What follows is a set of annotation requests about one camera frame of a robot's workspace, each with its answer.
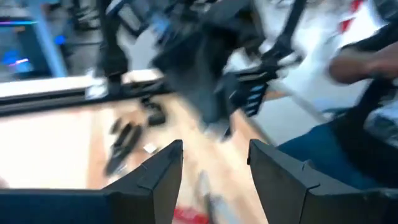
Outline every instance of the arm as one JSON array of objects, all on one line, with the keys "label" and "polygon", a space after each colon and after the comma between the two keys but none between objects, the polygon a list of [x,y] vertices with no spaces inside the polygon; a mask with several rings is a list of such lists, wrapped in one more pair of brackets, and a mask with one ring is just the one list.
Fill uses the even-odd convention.
[{"label": "arm", "polygon": [[344,46],[329,65],[332,79],[351,84],[369,78],[372,70],[368,64],[375,60],[375,52],[395,42],[394,28],[392,24],[387,25],[372,37]]}]

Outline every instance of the wooden desk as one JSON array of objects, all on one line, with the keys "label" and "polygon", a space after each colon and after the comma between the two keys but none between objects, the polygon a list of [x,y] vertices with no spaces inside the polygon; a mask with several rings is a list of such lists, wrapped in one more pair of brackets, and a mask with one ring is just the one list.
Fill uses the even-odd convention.
[{"label": "wooden desk", "polygon": [[[153,72],[132,72],[128,76],[149,79]],[[20,86],[27,92],[34,91],[38,85],[43,91],[51,86],[84,86],[85,82],[82,77],[32,81]],[[1,84],[0,90],[6,87]],[[207,170],[212,190],[225,198],[241,223],[266,223],[246,165],[249,140],[261,137],[243,115],[234,114],[237,131],[230,141],[220,143],[198,130],[194,112],[177,95],[158,96],[154,100],[163,102],[168,122],[163,127],[145,131],[139,147],[128,159],[128,170],[150,157],[142,149],[143,145],[151,142],[164,147],[174,139],[182,139],[183,177],[178,205],[202,209],[194,188],[199,172]],[[106,186],[111,180],[103,177],[103,167],[114,139],[109,129],[123,114],[136,123],[145,120],[136,100],[1,118],[0,177],[12,188],[100,189]]]}]

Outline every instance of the blue jeans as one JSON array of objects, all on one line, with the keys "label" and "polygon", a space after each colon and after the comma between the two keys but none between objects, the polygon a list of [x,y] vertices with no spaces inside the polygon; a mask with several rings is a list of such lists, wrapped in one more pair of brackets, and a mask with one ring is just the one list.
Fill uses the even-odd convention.
[{"label": "blue jeans", "polygon": [[317,171],[357,189],[382,187],[350,163],[327,124],[313,128],[278,149],[300,161],[311,160]]}]

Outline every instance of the person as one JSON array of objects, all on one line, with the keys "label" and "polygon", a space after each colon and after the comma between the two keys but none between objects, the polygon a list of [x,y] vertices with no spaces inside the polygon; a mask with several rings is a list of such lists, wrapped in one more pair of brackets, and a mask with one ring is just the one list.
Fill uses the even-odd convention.
[{"label": "person", "polygon": [[[380,85],[380,83],[390,83],[390,80],[398,78],[397,59],[398,29],[396,24],[391,23],[379,29],[376,34],[367,39],[344,46],[331,61],[329,74],[336,82],[344,84],[373,78],[375,81],[368,88],[371,91],[367,91],[372,94],[375,91],[380,92],[380,88],[383,89],[381,86],[385,85]],[[366,100],[368,99],[360,103],[370,104]],[[356,136],[354,133],[348,133],[349,131],[346,131],[346,135],[339,139],[331,128],[333,122],[316,126],[307,134],[281,144],[278,149],[300,161],[308,162],[314,169],[357,189],[385,187],[375,175],[370,175],[359,169],[355,163],[352,163],[348,153],[342,149],[341,138],[345,139],[344,141],[351,144],[351,148],[356,150],[354,154],[359,154],[359,160],[362,160],[361,156],[365,154],[373,155],[374,151],[372,150],[378,150],[376,148],[382,146],[373,143],[362,146],[354,145],[360,142],[355,141],[354,138],[363,138],[363,136]],[[363,151],[358,151],[360,147],[367,147],[367,149],[361,148]],[[383,170],[379,170],[376,175],[383,176],[385,174],[383,174]]]}]

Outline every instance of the wooden table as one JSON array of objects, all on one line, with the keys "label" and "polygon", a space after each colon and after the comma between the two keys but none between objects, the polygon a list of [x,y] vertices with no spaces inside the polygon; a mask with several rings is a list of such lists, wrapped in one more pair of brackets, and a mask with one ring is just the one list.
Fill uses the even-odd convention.
[{"label": "wooden table", "polygon": [[[127,74],[135,80],[156,76],[147,70]],[[11,94],[16,94],[16,86],[28,93],[87,83],[84,77],[5,83],[0,84],[0,95],[7,95],[7,89],[8,94],[12,90]],[[164,147],[174,139],[182,139],[184,160],[178,206],[203,210],[194,189],[199,172],[206,170],[212,191],[224,197],[241,223],[267,223],[246,165],[249,140],[261,139],[261,135],[244,115],[239,111],[233,115],[236,132],[232,139],[217,142],[198,129],[195,113],[179,96],[170,94],[154,100],[164,104],[167,124],[145,130],[128,158],[128,170],[150,157],[142,149],[145,144]],[[135,123],[145,120],[136,100],[1,118],[0,177],[12,188],[103,188],[113,181],[103,176],[103,168],[114,140],[109,129],[120,116]]]}]

